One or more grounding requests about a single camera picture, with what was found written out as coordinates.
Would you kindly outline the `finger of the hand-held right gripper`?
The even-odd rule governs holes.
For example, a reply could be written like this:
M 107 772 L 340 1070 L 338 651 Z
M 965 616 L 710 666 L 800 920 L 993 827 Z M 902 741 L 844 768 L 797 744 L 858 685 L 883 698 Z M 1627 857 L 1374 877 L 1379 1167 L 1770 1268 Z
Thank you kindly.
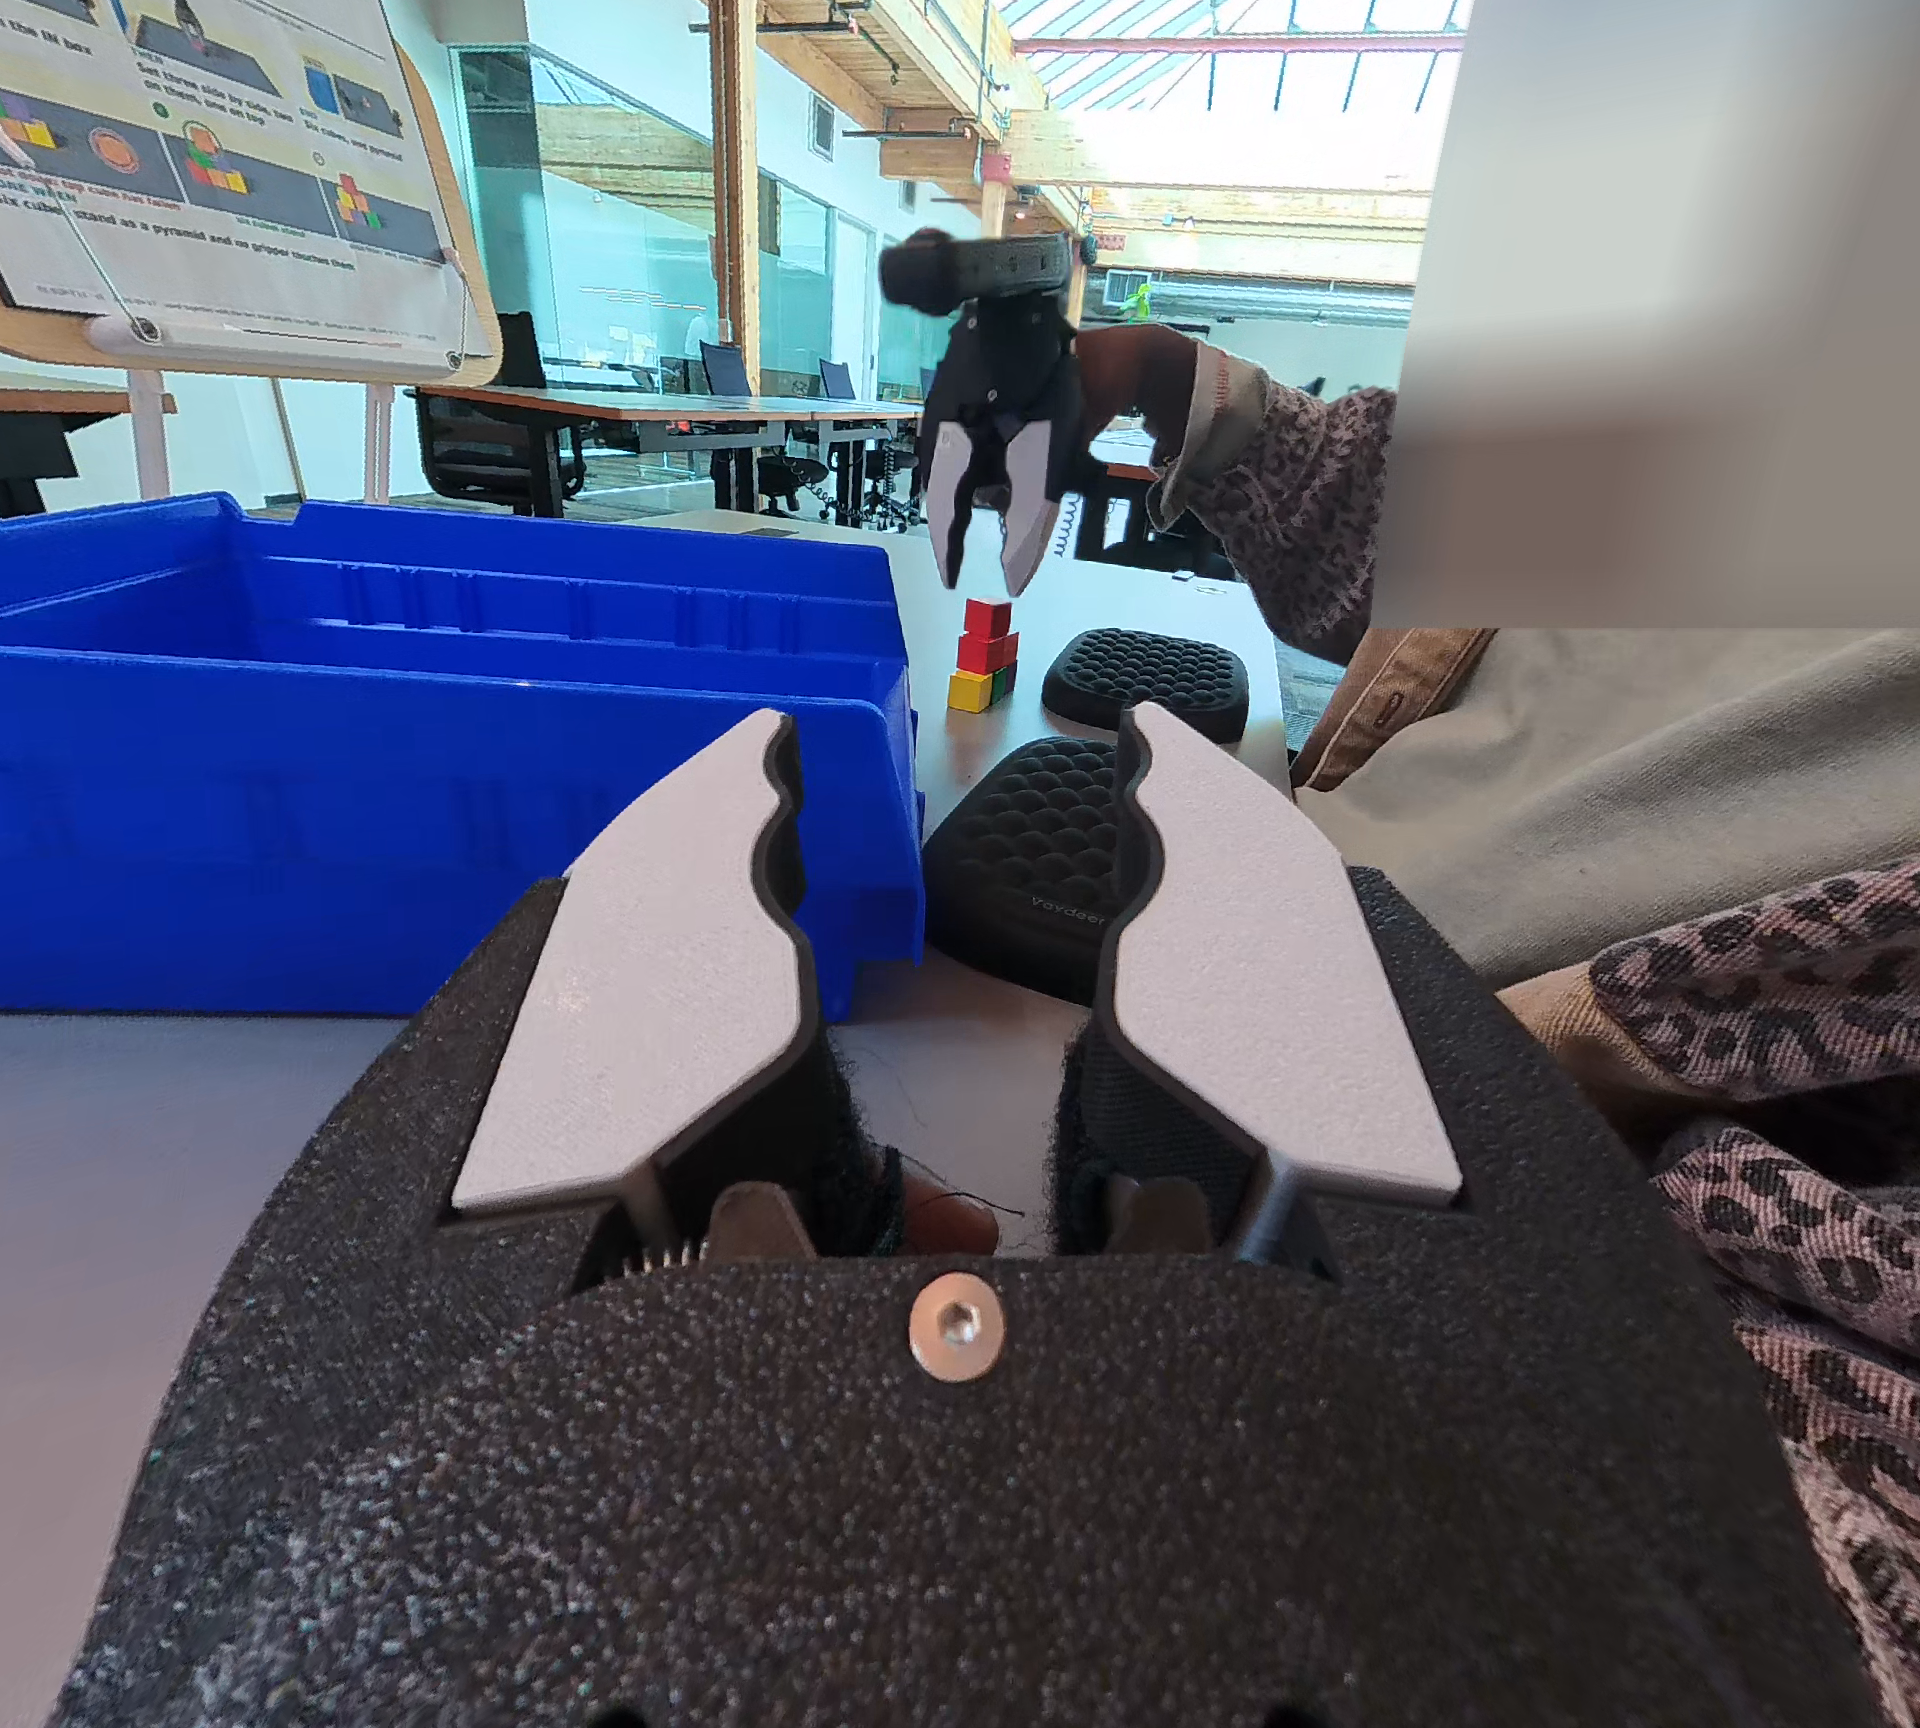
M 960 423 L 935 427 L 923 471 L 923 518 L 945 591 L 955 588 L 965 528 L 983 478 L 987 458 L 972 435 Z
M 1004 593 L 1017 601 L 1033 581 L 1053 540 L 1061 501 L 1048 490 L 1053 423 L 1030 421 L 1004 444 L 1004 504 L 997 568 Z

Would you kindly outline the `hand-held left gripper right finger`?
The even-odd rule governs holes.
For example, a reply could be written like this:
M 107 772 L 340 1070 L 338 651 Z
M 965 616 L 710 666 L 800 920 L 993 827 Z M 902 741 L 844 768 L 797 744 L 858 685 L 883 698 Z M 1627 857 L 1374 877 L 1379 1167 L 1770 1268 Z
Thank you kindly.
M 1328 1268 L 1316 1195 L 1450 1212 L 1466 1188 L 1339 852 L 1167 708 L 1120 716 L 1119 920 L 1096 973 L 1112 1244 L 1206 1229 Z

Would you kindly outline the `blue plastic bin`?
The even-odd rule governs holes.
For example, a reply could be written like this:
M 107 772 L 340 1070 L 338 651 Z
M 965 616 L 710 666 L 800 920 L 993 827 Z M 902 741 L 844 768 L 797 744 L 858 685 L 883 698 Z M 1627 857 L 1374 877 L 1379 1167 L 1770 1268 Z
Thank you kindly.
M 2 524 L 2 1009 L 393 1015 L 742 716 L 832 1020 L 923 935 L 880 543 L 224 493 Z

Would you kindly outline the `person's left forearm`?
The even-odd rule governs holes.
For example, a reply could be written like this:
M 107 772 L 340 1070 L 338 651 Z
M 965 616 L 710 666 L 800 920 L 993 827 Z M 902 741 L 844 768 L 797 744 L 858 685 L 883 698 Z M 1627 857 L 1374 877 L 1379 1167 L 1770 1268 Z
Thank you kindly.
M 1918 862 L 1595 954 L 1705 1114 L 1653 1162 L 1707 1259 L 1885 1721 L 1918 1725 Z

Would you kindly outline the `person's right forearm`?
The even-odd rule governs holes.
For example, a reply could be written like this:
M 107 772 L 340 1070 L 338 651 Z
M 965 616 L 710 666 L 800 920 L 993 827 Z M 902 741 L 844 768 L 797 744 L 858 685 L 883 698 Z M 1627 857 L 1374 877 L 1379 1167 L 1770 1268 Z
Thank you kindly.
M 1148 331 L 1139 412 L 1155 528 L 1194 515 L 1282 645 L 1343 666 L 1371 624 L 1379 501 L 1399 393 L 1336 401 L 1177 330 Z

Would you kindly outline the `long wooden office desk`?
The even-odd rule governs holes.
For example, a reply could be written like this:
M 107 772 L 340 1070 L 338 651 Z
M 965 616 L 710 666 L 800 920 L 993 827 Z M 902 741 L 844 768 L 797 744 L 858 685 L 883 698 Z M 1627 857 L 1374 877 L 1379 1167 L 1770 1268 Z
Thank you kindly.
M 804 396 L 615 396 L 525 386 L 411 386 L 421 408 L 432 396 L 460 401 L 489 421 L 525 427 L 533 439 L 532 496 L 516 512 L 563 518 L 560 435 L 580 427 L 642 427 L 666 433 L 671 447 L 719 458 L 719 509 L 752 512 L 756 454 L 769 454 L 797 433 L 813 433 L 833 478 L 833 524 L 860 524 L 864 444 L 897 439 L 921 421 L 921 402 L 906 401 L 804 401 Z

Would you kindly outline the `person's right hand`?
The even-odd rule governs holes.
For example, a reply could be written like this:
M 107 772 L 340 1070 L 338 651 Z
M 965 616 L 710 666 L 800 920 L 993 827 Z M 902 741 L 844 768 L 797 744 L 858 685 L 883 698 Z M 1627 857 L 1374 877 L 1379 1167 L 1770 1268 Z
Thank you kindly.
M 1083 330 L 1074 343 L 1083 379 L 1080 458 L 1096 460 L 1096 439 L 1120 415 L 1139 415 L 1153 442 L 1148 467 L 1164 471 L 1186 442 L 1199 343 L 1164 323 Z

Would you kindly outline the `person's left hand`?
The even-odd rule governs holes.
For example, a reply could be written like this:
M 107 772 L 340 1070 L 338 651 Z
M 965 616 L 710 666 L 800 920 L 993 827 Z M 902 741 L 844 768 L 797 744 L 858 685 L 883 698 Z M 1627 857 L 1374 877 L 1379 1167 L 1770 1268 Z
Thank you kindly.
M 902 1256 L 993 1259 L 997 1212 L 972 1194 L 952 1191 L 918 1167 L 902 1171 Z

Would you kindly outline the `black dimpled wrist rest pad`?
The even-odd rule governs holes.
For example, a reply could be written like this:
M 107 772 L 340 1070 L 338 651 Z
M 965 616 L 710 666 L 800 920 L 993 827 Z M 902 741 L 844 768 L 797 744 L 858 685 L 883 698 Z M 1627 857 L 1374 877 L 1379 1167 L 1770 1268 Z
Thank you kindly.
M 1138 630 L 1086 630 L 1050 660 L 1041 702 L 1086 727 L 1119 728 L 1120 710 L 1155 702 L 1214 744 L 1237 744 L 1251 713 L 1242 660 L 1222 645 Z
M 923 841 L 923 940 L 947 959 L 1088 1007 L 1119 917 L 1115 741 L 1033 740 Z

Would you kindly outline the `wooden pillar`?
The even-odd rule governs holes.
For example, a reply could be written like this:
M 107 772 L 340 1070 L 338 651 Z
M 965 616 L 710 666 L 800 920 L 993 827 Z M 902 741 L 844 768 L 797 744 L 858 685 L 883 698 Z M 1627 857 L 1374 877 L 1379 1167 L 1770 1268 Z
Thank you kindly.
M 760 393 L 756 0 L 705 0 L 719 336 Z

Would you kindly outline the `person's beige clothing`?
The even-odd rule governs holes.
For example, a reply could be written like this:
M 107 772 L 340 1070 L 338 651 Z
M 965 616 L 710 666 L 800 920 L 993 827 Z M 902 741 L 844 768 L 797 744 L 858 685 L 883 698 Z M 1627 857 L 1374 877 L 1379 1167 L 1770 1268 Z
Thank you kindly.
M 1296 801 L 1616 1119 L 1918 1092 L 1912 633 L 1374 633 Z

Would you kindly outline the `black office chair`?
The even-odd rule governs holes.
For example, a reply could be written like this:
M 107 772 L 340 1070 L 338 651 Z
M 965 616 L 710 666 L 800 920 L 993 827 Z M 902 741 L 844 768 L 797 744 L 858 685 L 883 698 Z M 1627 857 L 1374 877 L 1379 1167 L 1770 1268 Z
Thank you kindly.
M 416 391 L 419 467 L 441 501 L 563 518 L 587 483 L 582 423 L 533 408 L 486 402 L 473 391 Z

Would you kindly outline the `white easel with wooden board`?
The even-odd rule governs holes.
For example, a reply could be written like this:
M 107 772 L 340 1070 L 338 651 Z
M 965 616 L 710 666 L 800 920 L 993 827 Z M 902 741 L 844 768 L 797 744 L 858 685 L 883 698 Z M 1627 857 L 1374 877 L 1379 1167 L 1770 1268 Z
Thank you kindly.
M 419 67 L 391 39 L 295 55 L 398 137 L 311 86 L 190 77 L 107 27 L 2 28 L 2 359 L 48 367 L 338 380 L 364 391 L 364 501 L 393 496 L 398 386 L 477 386 L 493 293 Z

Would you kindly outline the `wooden side table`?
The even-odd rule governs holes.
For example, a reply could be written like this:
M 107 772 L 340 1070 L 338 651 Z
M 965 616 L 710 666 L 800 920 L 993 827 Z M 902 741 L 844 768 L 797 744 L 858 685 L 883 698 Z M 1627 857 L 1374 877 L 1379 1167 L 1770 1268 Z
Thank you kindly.
M 74 478 L 66 439 L 102 421 L 132 421 L 140 501 L 173 493 L 168 421 L 178 412 L 161 375 L 132 370 L 124 386 L 50 375 L 2 375 L 2 518 L 42 515 L 42 481 Z

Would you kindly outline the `instruction poster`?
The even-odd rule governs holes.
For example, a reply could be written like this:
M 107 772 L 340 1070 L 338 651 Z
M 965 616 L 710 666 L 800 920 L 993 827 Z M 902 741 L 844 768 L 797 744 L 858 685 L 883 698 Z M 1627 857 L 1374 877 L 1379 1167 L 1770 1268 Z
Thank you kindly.
M 2 301 L 121 359 L 483 352 L 381 0 L 2 0 Z

